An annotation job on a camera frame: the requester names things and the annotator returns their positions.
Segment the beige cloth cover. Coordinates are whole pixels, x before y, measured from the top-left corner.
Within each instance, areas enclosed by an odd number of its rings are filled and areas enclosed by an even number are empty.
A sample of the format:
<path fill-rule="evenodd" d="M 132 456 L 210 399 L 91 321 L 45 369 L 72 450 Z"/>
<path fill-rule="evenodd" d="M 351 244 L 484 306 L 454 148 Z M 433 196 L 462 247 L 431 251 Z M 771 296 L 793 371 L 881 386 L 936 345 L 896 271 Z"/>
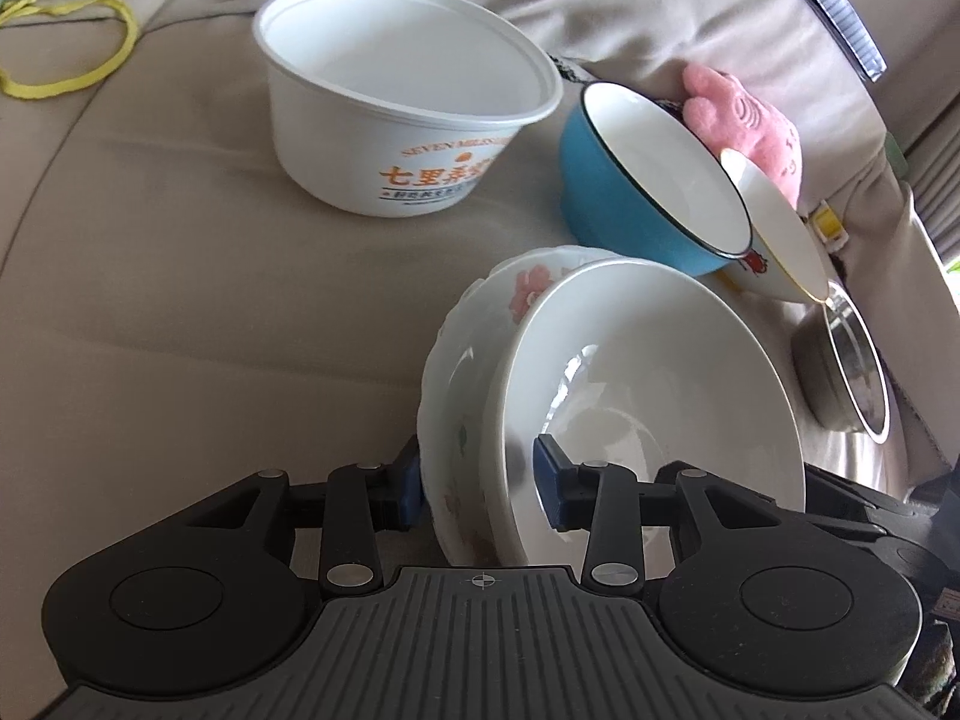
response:
<path fill-rule="evenodd" d="M 71 2 L 71 0 L 47 0 Z M 561 244 L 562 119 L 526 128 L 459 205 L 370 220 L 275 160 L 252 15 L 267 0 L 125 0 L 142 37 L 96 88 L 2 104 L 2 712 L 64 687 L 49 585 L 262 468 L 394 455 L 449 307 Z M 958 457 L 958 317 L 866 88 L 804 0 L 472 0 L 550 54 L 658 98 L 737 75 L 796 122 L 804 199 L 901 400 L 892 448 L 805 426 L 812 460 L 905 491 Z"/>

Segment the pink plush toy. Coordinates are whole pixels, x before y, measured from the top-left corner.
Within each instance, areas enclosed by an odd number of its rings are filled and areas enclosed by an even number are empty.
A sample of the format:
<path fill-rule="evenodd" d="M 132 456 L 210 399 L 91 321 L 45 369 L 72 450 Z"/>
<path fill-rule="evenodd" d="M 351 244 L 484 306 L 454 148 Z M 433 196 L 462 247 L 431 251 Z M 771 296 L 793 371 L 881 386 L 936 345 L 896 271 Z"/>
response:
<path fill-rule="evenodd" d="M 743 154 L 797 208 L 802 148 L 796 126 L 758 99 L 735 76 L 701 64 L 682 70 L 682 121 L 716 158 L 725 149 Z"/>

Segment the small yellow object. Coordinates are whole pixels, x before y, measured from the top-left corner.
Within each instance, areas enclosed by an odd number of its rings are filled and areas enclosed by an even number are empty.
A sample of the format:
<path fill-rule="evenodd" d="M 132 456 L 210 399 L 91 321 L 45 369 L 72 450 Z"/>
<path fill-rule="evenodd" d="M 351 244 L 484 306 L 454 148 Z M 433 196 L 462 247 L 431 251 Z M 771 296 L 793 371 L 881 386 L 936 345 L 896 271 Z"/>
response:
<path fill-rule="evenodd" d="M 820 202 L 807 216 L 807 224 L 828 252 L 843 249 L 850 234 L 828 202 Z"/>

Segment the floral white ceramic plate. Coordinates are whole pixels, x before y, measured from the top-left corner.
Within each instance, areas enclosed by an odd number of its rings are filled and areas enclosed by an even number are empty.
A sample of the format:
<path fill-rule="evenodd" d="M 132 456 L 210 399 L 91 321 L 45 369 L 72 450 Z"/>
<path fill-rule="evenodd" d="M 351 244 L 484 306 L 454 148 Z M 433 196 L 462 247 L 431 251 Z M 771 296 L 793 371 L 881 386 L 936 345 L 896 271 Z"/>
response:
<path fill-rule="evenodd" d="M 519 323 L 571 271 L 608 250 L 558 245 L 529 250 L 474 281 L 449 310 L 421 376 L 416 437 L 433 530 L 454 566 L 493 566 L 496 551 L 480 493 L 483 408 Z"/>

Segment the white plastic takeaway bowl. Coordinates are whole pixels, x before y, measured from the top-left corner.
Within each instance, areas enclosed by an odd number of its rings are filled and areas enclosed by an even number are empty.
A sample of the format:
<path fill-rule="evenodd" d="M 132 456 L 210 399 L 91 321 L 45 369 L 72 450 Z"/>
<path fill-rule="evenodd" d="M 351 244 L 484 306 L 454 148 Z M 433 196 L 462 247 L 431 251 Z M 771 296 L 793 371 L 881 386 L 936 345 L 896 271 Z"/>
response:
<path fill-rule="evenodd" d="M 355 215 L 451 208 L 563 96 L 553 60 L 467 0 L 270 0 L 252 31 L 280 166 Z"/>

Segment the stainless steel bowl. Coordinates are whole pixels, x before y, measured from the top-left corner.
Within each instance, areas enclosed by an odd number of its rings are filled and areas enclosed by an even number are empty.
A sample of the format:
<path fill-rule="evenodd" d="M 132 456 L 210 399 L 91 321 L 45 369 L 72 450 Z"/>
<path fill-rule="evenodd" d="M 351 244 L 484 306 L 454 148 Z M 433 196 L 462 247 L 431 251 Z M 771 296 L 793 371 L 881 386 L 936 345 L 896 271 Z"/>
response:
<path fill-rule="evenodd" d="M 800 321 L 791 355 L 805 403 L 820 426 L 884 444 L 890 431 L 884 367 L 861 312 L 838 281 L 828 281 L 827 299 Z"/>

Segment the blue enamel bowl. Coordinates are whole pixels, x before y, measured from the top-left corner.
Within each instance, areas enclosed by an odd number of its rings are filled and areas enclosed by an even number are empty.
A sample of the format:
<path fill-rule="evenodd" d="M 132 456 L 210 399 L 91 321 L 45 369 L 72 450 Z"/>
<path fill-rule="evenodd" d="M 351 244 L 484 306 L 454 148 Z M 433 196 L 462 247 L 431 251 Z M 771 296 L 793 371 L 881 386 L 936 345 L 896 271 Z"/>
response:
<path fill-rule="evenodd" d="M 742 195 L 674 115 L 617 83 L 589 83 L 560 140 L 560 205 L 576 241 L 692 277 L 752 249 Z"/>

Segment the dark striped object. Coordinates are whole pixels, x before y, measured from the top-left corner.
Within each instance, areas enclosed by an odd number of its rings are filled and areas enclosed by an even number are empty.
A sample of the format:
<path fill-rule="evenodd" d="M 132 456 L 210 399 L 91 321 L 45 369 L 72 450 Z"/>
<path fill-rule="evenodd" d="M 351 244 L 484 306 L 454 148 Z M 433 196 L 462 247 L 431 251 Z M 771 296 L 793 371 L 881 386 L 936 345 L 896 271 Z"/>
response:
<path fill-rule="evenodd" d="M 877 83 L 887 62 L 850 0 L 807 0 L 817 18 L 867 85 Z"/>

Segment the large white ceramic bowl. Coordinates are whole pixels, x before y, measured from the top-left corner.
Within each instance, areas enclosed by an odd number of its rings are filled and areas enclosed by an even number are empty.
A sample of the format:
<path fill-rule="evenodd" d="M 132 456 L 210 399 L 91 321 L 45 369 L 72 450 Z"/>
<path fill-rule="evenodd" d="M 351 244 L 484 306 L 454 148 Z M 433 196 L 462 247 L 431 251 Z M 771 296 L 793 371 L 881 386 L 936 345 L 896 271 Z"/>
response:
<path fill-rule="evenodd" d="M 612 461 L 651 481 L 680 460 L 805 507 L 794 410 L 765 349 L 711 289 L 669 266 L 590 263 L 537 298 L 496 367 L 483 411 L 480 486 L 505 566 L 569 566 L 586 532 L 550 527 L 532 445 Z"/>

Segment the white bowl with yellow rim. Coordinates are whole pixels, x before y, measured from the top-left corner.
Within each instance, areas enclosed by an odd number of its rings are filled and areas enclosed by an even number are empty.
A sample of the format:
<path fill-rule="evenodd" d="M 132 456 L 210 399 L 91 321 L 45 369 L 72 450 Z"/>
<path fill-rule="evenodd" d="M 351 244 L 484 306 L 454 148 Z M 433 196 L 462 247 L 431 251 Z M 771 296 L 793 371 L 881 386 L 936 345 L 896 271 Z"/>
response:
<path fill-rule="evenodd" d="M 754 242 L 721 275 L 740 291 L 797 304 L 828 298 L 827 271 L 814 238 L 765 172 L 735 149 L 719 158 L 747 208 Z"/>

